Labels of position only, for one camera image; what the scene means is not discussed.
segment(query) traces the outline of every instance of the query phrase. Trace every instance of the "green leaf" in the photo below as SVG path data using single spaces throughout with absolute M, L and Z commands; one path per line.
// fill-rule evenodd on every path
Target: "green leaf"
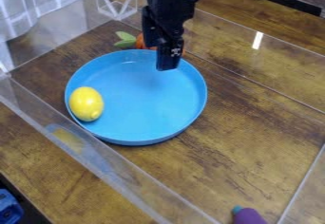
M 126 47 L 134 46 L 135 41 L 134 40 L 122 40 L 122 41 L 116 42 L 114 45 L 119 48 L 126 48 Z
M 136 40 L 136 37 L 124 31 L 118 31 L 116 35 L 122 40 L 126 40 L 126 41 Z

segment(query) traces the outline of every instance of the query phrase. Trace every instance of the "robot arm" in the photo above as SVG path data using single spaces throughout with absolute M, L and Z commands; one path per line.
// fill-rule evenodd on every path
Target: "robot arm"
M 198 0 L 147 0 L 142 10 L 144 44 L 158 47 L 158 70 L 178 67 L 185 40 L 183 22 L 194 15 Z

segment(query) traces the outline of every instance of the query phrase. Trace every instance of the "wooden table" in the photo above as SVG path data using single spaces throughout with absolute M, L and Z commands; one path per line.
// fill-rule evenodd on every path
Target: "wooden table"
M 198 7 L 298 46 L 325 51 L 320 18 L 264 0 L 202 0 Z M 138 34 L 108 22 L 12 72 L 66 115 L 67 80 L 90 59 L 116 50 L 116 38 L 108 36 L 116 30 Z M 217 39 L 202 47 L 210 58 Z M 226 56 L 219 58 L 219 65 L 229 64 Z M 191 53 L 186 59 L 209 85 L 202 116 L 163 144 L 111 147 L 222 223 L 231 223 L 237 204 L 255 207 L 276 223 L 325 140 L 324 115 Z M 245 60 L 231 57 L 231 62 L 234 71 L 246 72 Z M 154 223 L 3 104 L 0 110 L 0 171 L 54 223 Z

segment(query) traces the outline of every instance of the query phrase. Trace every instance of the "blue plate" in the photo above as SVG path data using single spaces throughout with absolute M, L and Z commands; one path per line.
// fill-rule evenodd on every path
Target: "blue plate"
M 104 112 L 96 121 L 80 121 L 68 107 L 80 86 L 98 90 Z M 72 75 L 64 103 L 74 120 L 103 141 L 147 145 L 177 136 L 194 122 L 207 102 L 207 86 L 194 66 L 157 70 L 157 51 L 135 49 L 90 61 Z

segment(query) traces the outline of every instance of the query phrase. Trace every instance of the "yellow lemon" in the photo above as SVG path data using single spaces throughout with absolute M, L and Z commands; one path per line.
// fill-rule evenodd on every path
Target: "yellow lemon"
M 95 121 L 104 110 L 104 102 L 99 92 L 87 86 L 74 90 L 68 99 L 70 109 L 82 121 Z

